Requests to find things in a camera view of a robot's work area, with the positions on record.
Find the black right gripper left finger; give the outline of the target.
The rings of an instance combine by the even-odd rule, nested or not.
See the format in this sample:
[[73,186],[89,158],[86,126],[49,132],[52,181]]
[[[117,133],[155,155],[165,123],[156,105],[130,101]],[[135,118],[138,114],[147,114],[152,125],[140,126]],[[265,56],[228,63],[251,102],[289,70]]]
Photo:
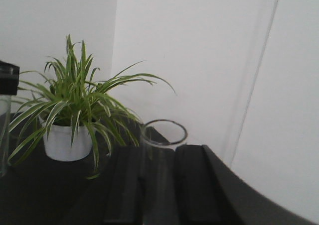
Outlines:
[[137,147],[122,147],[118,150],[102,218],[103,225],[140,225],[142,223],[140,158],[141,152]]

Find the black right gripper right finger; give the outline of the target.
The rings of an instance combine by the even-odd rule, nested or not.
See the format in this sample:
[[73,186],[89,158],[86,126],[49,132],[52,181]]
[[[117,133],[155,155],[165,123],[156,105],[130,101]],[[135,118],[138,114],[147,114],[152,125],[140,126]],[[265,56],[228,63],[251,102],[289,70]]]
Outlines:
[[207,145],[175,154],[175,189],[182,225],[310,225],[233,173]]

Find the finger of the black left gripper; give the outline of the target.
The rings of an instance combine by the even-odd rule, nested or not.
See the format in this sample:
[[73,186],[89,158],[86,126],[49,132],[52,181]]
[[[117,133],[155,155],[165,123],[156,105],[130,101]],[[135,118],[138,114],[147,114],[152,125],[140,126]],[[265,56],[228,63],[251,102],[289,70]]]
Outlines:
[[5,61],[0,62],[0,94],[17,95],[19,67]]

